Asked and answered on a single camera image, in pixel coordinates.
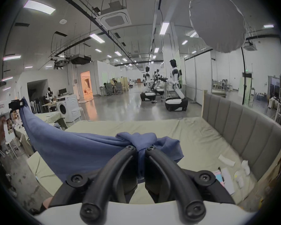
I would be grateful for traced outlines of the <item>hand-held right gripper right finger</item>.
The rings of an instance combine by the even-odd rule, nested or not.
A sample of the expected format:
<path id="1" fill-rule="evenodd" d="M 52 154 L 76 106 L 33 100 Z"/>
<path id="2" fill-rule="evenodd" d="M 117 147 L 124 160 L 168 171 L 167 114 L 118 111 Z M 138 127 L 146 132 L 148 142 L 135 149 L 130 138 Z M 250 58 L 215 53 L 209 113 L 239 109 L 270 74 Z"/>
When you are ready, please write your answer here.
<path id="1" fill-rule="evenodd" d="M 154 146 L 145 152 L 145 188 L 154 203 L 176 201 L 182 222 L 202 221 L 207 212 L 203 201 L 235 204 L 214 173 L 182 169 Z"/>

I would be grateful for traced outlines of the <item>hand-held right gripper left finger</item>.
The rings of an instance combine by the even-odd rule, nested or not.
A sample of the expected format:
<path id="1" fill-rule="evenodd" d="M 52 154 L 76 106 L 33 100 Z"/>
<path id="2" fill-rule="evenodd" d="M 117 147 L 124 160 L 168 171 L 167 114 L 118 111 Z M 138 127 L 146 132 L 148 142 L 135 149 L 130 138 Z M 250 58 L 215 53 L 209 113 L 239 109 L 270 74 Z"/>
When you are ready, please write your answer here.
<path id="1" fill-rule="evenodd" d="M 69 175 L 53 196 L 49 208 L 82 203 L 83 222 L 102 222 L 107 203 L 127 203 L 137 187 L 137 150 L 127 146 L 101 169 Z"/>

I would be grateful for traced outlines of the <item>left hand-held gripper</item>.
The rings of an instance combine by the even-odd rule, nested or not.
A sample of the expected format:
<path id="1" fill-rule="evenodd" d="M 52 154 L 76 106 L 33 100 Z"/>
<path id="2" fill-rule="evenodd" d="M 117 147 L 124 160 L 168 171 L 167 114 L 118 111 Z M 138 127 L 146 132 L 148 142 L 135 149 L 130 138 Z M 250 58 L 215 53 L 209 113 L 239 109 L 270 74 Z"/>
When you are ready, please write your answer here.
<path id="1" fill-rule="evenodd" d="M 21 107 L 25 106 L 25 99 L 12 100 L 9 103 L 9 109 L 19 110 Z M 9 135 L 13 133 L 13 121 L 11 118 L 3 118 L 4 135 Z"/>

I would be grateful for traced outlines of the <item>person's left hand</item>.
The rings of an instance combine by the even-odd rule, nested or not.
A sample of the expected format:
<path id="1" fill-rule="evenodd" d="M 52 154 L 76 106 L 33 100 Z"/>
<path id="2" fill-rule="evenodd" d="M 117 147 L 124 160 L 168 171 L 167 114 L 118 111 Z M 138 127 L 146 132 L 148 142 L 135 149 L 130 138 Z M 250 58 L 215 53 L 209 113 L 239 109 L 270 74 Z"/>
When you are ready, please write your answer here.
<path id="1" fill-rule="evenodd" d="M 4 123 L 6 123 L 6 118 L 0 118 L 0 142 L 5 138 Z"/>

